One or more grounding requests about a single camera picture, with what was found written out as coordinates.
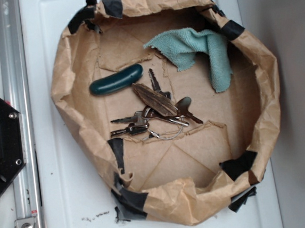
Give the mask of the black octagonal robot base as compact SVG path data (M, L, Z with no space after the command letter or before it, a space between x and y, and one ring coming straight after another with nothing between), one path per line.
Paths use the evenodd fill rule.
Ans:
M20 113L0 98L0 197L24 167Z

